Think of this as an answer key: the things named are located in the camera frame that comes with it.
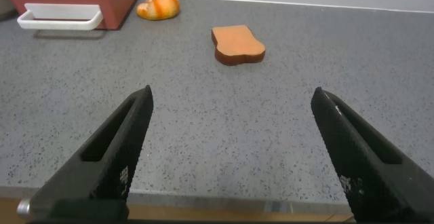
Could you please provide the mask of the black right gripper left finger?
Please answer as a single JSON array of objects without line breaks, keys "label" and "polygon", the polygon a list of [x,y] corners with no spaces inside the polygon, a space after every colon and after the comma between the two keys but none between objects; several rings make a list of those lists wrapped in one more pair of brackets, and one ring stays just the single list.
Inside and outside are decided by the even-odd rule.
[{"label": "black right gripper left finger", "polygon": [[146,86],[130,94],[30,199],[33,220],[126,220],[126,200],[153,113]]}]

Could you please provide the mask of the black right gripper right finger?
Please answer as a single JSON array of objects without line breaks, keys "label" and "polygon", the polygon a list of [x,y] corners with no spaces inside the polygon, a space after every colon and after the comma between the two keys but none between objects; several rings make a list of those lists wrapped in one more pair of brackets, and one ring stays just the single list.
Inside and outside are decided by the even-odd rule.
[{"label": "black right gripper right finger", "polygon": [[432,221],[433,177],[336,95],[311,109],[356,221]]}]

